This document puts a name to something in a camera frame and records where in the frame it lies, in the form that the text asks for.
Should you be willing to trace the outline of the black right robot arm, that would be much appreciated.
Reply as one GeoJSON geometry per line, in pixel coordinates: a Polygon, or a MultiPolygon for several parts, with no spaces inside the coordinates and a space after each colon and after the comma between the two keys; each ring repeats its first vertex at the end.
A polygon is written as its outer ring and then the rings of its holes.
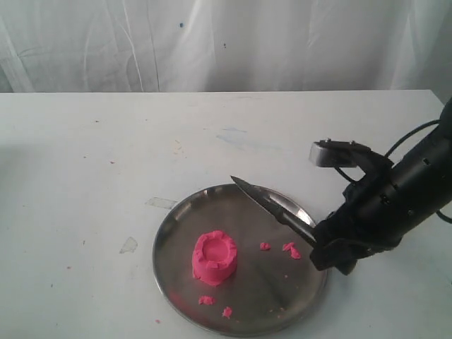
{"type": "Polygon", "coordinates": [[[438,126],[396,165],[349,184],[336,211],[314,228],[317,270],[348,275],[358,260],[396,248],[410,230],[451,202],[451,103],[438,126]]]}

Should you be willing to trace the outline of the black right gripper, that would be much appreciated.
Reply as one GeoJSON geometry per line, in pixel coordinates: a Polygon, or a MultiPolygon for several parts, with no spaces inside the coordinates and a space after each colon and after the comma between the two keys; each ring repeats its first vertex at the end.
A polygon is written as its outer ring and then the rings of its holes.
{"type": "Polygon", "coordinates": [[[344,204],[315,226],[317,246],[309,258],[319,271],[336,268],[349,275],[358,260],[394,249],[401,238],[384,232],[395,192],[390,180],[393,162],[372,150],[346,150],[340,155],[337,168],[359,167],[364,176],[344,190],[344,204]]]}

